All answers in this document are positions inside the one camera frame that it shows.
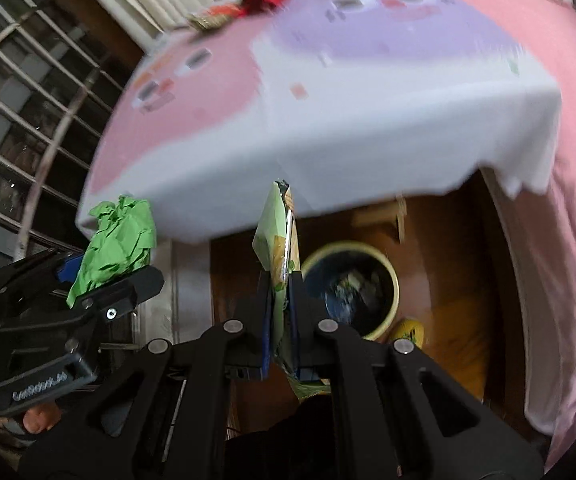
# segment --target table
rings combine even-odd
[[[78,212],[150,200],[158,232],[198,242],[253,226],[285,179],[299,216],[443,194],[479,166],[544,192],[561,96],[521,45],[461,0],[290,0],[133,75]]]

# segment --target metal screw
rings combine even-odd
[[[334,332],[335,330],[337,330],[337,328],[339,328],[339,325],[337,324],[337,321],[335,321],[334,319],[322,319],[321,321],[319,321],[319,324],[317,325],[319,327],[319,330],[321,330],[322,332]]]
[[[230,334],[236,334],[244,330],[244,324],[239,319],[229,319],[223,324],[223,329]]]
[[[415,349],[414,343],[409,339],[397,339],[392,345],[400,354],[410,354]]]
[[[77,341],[73,337],[68,339],[68,341],[66,341],[66,344],[63,347],[63,349],[65,349],[65,351],[68,352],[69,354],[74,354],[77,348],[79,348],[79,341]]]
[[[152,354],[163,354],[168,350],[168,342],[165,339],[153,339],[148,343],[148,351]]]

